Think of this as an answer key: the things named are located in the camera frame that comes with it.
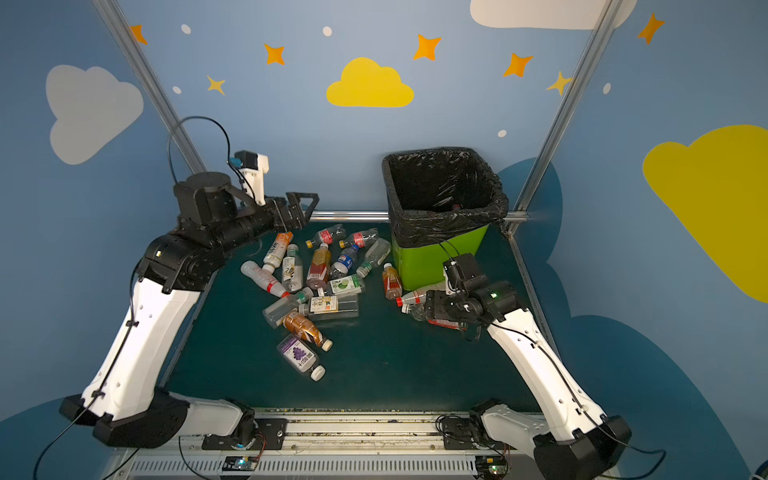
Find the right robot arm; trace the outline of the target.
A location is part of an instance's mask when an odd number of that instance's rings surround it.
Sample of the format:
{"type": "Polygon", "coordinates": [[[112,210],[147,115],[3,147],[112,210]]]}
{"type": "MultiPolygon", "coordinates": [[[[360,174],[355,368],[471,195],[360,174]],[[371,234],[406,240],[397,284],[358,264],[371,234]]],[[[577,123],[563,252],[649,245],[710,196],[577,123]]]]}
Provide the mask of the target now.
{"type": "Polygon", "coordinates": [[[583,391],[510,283],[453,295],[429,291],[425,314],[430,323],[487,331],[536,399],[540,420],[501,403],[478,408],[475,416],[490,440],[533,458],[546,479],[594,479],[618,463],[630,427],[620,416],[607,416],[583,391]]]}

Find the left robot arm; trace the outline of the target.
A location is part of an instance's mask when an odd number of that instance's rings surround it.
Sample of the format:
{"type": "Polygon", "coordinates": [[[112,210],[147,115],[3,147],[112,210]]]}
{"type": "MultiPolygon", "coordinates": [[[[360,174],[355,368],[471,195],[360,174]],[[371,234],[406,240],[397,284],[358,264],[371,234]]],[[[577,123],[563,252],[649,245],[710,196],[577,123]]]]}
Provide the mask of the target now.
{"type": "Polygon", "coordinates": [[[102,366],[82,394],[62,401],[60,412],[92,427],[109,447],[154,449],[202,435],[245,449],[256,438],[251,408],[174,395],[158,378],[182,323],[233,252],[270,231],[302,229],[319,197],[289,192],[259,205],[221,172],[193,174],[173,193],[176,228],[147,247],[129,277],[126,317],[102,366]]]}

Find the green trash bin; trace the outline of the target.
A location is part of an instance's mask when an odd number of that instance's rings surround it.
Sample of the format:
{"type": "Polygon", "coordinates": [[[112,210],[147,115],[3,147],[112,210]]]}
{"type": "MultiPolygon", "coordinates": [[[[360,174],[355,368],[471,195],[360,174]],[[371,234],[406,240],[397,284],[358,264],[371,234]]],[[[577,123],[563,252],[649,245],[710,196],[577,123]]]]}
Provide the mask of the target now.
{"type": "Polygon", "coordinates": [[[422,247],[405,248],[392,238],[393,264],[405,290],[437,283],[444,279],[443,263],[461,254],[476,254],[487,226],[422,247]]]}

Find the clear bottle yellow cap red label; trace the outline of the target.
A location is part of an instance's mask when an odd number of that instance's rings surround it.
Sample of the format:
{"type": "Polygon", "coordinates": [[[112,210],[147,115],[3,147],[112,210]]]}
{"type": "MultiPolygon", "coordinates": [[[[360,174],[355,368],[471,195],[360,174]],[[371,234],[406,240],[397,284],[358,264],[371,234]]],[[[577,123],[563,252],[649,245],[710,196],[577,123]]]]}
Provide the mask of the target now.
{"type": "Polygon", "coordinates": [[[337,223],[317,231],[313,237],[305,242],[309,249],[320,247],[322,244],[331,246],[345,238],[347,235],[343,224],[337,223]]]}

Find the bee label clear bottle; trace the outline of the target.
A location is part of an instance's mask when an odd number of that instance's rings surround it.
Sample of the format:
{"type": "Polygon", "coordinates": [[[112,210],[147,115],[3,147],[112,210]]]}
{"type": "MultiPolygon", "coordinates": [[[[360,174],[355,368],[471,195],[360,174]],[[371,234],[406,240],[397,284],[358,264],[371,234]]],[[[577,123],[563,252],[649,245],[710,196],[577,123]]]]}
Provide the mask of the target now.
{"type": "Polygon", "coordinates": [[[286,248],[282,261],[282,285],[290,293],[304,287],[303,262],[296,244],[289,244],[286,248]]]}

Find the white bottle red cap lying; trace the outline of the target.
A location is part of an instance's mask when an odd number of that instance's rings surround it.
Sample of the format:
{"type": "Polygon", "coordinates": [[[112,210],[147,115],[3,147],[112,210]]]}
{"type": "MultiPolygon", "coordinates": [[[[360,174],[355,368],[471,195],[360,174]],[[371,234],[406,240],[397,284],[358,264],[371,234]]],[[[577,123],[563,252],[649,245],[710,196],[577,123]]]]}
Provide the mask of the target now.
{"type": "Polygon", "coordinates": [[[404,305],[416,305],[422,304],[426,301],[426,296],[429,291],[445,291],[446,282],[441,281],[432,285],[423,286],[408,292],[407,294],[396,299],[396,303],[399,307],[404,305]]]}

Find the dark red juice bottle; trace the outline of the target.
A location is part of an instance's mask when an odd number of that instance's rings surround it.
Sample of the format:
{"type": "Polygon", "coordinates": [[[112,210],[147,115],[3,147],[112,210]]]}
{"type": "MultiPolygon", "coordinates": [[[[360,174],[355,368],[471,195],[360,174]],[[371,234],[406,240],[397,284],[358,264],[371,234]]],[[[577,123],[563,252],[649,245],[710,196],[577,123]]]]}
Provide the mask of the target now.
{"type": "Polygon", "coordinates": [[[331,252],[326,243],[321,243],[312,256],[307,273],[306,285],[313,290],[327,289],[331,252]]]}

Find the orange tea bottle white cap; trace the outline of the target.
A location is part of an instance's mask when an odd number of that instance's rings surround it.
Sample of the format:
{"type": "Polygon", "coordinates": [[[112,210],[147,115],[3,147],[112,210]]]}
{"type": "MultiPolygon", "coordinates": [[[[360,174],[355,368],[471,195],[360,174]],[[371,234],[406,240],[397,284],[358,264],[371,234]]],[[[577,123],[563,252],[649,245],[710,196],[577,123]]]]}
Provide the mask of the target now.
{"type": "Polygon", "coordinates": [[[391,263],[383,265],[382,283],[386,299],[396,300],[402,297],[402,282],[397,270],[391,263]]]}

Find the large clear green band bottle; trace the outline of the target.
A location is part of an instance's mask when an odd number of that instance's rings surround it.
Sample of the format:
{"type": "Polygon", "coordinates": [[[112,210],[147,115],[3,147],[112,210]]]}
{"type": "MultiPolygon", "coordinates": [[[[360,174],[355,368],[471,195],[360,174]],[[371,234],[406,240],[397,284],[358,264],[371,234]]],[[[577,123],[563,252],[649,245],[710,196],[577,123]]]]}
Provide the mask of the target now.
{"type": "Polygon", "coordinates": [[[313,296],[314,292],[310,287],[304,287],[296,293],[289,293],[262,311],[264,319],[271,328],[276,329],[282,325],[286,315],[297,310],[301,304],[309,302],[313,296]]]}

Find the lime label square bottle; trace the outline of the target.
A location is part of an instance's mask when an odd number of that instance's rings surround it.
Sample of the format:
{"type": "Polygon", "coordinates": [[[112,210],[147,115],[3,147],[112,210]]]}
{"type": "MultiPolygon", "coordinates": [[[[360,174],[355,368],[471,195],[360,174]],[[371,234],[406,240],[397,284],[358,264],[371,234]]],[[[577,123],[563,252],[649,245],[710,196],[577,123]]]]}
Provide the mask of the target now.
{"type": "Polygon", "coordinates": [[[365,292],[366,285],[357,274],[348,275],[330,282],[332,293],[338,297],[359,295],[365,292]]]}

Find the osmanthus oolong square bottle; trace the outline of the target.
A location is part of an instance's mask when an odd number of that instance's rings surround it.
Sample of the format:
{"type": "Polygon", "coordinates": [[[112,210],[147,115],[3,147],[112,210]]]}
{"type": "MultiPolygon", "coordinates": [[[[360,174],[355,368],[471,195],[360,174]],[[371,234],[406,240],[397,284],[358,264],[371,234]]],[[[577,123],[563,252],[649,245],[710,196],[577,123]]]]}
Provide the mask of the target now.
{"type": "Polygon", "coordinates": [[[359,316],[357,295],[313,297],[298,308],[298,313],[312,321],[357,318],[359,316]]]}

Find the brown milk tea bottle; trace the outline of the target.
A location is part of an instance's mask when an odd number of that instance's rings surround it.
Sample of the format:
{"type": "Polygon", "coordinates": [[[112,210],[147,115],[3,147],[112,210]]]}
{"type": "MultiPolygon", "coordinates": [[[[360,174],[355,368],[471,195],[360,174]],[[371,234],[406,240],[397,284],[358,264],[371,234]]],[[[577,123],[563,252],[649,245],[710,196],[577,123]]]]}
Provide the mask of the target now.
{"type": "Polygon", "coordinates": [[[292,311],[282,319],[282,325],[300,339],[311,342],[323,351],[329,351],[333,341],[326,337],[319,328],[298,311],[292,311]]]}

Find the purple grape juice bottle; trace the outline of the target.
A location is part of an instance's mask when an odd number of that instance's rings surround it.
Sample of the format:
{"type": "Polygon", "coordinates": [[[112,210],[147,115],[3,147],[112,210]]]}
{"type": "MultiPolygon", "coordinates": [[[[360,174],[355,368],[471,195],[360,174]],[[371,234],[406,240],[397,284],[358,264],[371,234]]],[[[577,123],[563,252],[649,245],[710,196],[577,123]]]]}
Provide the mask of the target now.
{"type": "Polygon", "coordinates": [[[295,335],[285,337],[277,345],[277,351],[298,373],[308,375],[315,382],[326,374],[317,354],[295,335]]]}

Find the aluminium frame back bar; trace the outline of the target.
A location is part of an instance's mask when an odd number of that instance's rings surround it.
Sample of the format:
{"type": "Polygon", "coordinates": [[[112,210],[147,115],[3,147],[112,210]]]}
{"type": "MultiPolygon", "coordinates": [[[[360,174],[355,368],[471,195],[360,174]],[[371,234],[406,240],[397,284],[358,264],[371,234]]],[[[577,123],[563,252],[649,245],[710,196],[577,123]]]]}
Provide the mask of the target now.
{"type": "Polygon", "coordinates": [[[333,223],[388,223],[389,216],[386,211],[315,210],[311,215],[310,221],[333,223]]]}

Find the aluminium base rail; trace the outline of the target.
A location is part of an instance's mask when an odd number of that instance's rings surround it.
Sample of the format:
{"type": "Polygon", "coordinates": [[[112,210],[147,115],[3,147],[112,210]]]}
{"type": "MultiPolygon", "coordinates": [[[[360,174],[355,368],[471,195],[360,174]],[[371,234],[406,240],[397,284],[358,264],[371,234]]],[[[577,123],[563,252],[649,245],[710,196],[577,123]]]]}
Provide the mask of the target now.
{"type": "Polygon", "coordinates": [[[246,450],[184,435],[118,449],[102,479],[539,479],[532,457],[472,435],[464,412],[261,410],[246,450]]]}

